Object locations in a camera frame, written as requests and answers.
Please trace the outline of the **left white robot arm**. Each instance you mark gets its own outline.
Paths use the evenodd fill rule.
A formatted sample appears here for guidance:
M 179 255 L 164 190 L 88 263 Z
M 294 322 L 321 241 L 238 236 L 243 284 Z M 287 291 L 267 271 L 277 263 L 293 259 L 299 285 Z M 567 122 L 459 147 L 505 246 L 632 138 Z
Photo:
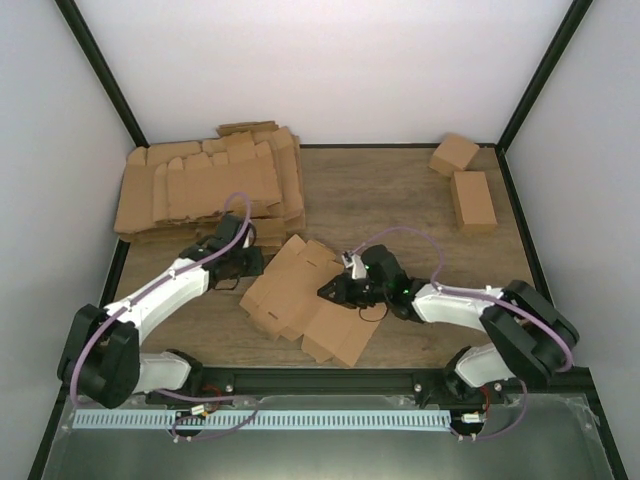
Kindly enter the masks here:
M 251 221 L 226 214 L 213 234 L 185 248 L 136 292 L 104 307 L 81 307 L 63 348 L 58 378 L 71 393 L 108 409 L 135 393 L 196 402 L 204 392 L 202 363 L 175 349 L 144 354 L 141 346 L 174 312 L 219 283 L 261 275 L 265 260 L 255 237 Z

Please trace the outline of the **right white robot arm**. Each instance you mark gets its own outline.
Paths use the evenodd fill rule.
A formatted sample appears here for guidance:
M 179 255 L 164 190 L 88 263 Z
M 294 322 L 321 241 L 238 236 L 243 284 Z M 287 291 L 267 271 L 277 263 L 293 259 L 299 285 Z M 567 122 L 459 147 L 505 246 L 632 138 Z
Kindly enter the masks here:
M 577 329 L 525 281 L 470 289 L 410 277 L 384 245 L 347 251 L 341 259 L 342 273 L 318 289 L 319 298 L 356 310 L 382 304 L 401 320 L 447 323 L 488 336 L 487 344 L 463 348 L 445 367 L 441 383 L 455 402 L 468 402 L 501 380 L 544 388 L 573 365 Z

